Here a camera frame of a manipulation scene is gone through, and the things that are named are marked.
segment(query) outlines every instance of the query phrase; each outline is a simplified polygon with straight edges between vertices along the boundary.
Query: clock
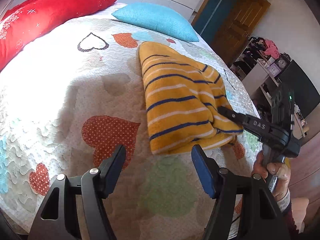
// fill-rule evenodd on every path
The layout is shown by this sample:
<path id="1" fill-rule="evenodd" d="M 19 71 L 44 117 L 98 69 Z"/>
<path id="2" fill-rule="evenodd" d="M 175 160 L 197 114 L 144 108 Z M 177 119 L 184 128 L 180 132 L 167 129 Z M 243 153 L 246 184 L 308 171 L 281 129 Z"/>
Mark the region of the clock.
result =
<path id="1" fill-rule="evenodd" d="M 280 57 L 275 61 L 275 64 L 282 70 L 284 70 L 291 62 L 291 58 L 288 54 L 281 54 Z"/>
<path id="2" fill-rule="evenodd" d="M 268 66 L 267 70 L 273 77 L 276 77 L 281 72 L 281 69 L 275 63 L 273 63 L 271 66 Z"/>

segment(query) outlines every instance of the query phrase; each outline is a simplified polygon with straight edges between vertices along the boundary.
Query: hand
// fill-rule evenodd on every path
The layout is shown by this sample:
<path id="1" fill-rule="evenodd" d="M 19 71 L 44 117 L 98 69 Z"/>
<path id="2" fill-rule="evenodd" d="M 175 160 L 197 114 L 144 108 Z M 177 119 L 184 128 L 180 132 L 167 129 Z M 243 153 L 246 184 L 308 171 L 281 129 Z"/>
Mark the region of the hand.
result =
<path id="1" fill-rule="evenodd" d="M 273 191 L 273 196 L 276 201 L 279 201 L 285 197 L 288 191 L 288 185 L 290 181 L 291 171 L 285 163 L 269 163 L 267 169 L 262 166 L 263 152 L 259 152 L 257 155 L 257 160 L 253 165 L 252 174 L 258 173 L 264 179 L 268 176 L 268 171 L 278 177 L 278 183 Z"/>

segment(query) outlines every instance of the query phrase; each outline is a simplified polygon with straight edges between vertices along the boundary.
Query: screw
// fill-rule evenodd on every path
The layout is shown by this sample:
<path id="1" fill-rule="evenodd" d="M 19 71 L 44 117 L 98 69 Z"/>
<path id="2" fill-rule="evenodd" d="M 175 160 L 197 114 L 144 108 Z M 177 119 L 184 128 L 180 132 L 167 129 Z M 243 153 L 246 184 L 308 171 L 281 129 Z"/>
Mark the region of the screw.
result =
<path id="1" fill-rule="evenodd" d="M 229 170 L 226 168 L 220 168 L 219 172 L 223 175 L 226 175 L 229 172 Z"/>
<path id="2" fill-rule="evenodd" d="M 66 177 L 66 176 L 65 176 L 64 174 L 59 174 L 59 175 L 57 176 L 57 180 L 64 180 L 65 177 Z"/>
<path id="3" fill-rule="evenodd" d="M 90 170 L 90 174 L 97 174 L 99 170 L 97 168 L 93 168 Z"/>
<path id="4" fill-rule="evenodd" d="M 253 178 L 256 179 L 256 180 L 259 180 L 259 179 L 261 179 L 261 175 L 258 174 L 258 173 L 255 173 L 255 174 L 253 175 Z"/>

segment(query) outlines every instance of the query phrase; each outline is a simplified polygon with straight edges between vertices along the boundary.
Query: black outlined heart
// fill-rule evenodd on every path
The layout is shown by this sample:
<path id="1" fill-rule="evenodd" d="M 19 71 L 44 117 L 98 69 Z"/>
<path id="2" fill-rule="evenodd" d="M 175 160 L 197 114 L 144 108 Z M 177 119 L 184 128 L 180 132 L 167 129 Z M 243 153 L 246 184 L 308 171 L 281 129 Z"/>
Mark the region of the black outlined heart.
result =
<path id="1" fill-rule="evenodd" d="M 95 47 L 92 47 L 91 49 L 82 49 L 82 48 L 81 48 L 81 42 L 84 41 L 86 38 L 88 38 L 91 34 L 92 34 L 93 36 L 97 37 L 98 39 L 102 40 L 102 41 L 104 42 L 105 46 L 104 46 L 103 48 L 95 48 Z M 78 50 L 79 50 L 79 51 L 82 51 L 82 52 L 88 52 L 88 51 L 91 51 L 91 50 L 93 50 L 93 49 L 100 49 L 100 50 L 102 50 L 102 49 L 107 49 L 107 48 L 109 48 L 109 44 L 106 43 L 106 41 L 105 41 L 104 39 L 100 38 L 99 36 L 97 36 L 97 35 L 95 35 L 95 34 L 93 34 L 93 33 L 89 33 L 89 35 L 87 35 L 85 38 L 83 38 L 82 41 L 80 41 L 79 44 L 78 44 Z"/>

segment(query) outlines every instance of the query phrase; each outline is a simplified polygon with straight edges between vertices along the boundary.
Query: sleeve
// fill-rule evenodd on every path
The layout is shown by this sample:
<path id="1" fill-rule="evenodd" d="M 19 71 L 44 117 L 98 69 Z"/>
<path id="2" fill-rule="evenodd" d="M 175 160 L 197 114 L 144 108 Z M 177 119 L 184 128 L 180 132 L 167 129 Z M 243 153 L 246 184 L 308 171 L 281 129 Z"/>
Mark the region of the sleeve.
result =
<path id="1" fill-rule="evenodd" d="M 277 202 L 282 215 L 284 217 L 285 223 L 288 227 L 289 234 L 292 240 L 297 239 L 299 231 L 297 230 L 297 226 L 294 223 L 294 219 L 292 216 L 292 208 L 291 208 L 291 200 L 290 200 L 290 191 L 288 190 L 287 194 L 283 199 Z"/>

